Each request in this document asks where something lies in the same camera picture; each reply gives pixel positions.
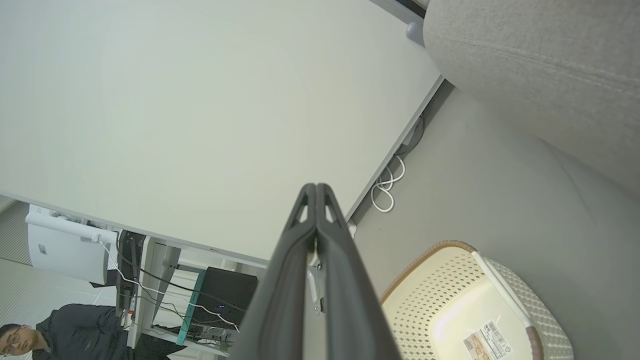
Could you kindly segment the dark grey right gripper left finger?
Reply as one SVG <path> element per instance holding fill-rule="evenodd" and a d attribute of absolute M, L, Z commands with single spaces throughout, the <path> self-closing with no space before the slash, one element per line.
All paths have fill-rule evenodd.
<path fill-rule="evenodd" d="M 231 360 L 301 360 L 307 255 L 317 232 L 316 185 L 305 184 L 231 347 Z"/>

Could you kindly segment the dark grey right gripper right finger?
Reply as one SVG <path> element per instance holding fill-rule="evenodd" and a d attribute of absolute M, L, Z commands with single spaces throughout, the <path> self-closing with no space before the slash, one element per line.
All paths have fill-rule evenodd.
<path fill-rule="evenodd" d="M 317 235 L 326 271 L 327 357 L 400 360 L 370 276 L 328 184 L 316 186 Z"/>

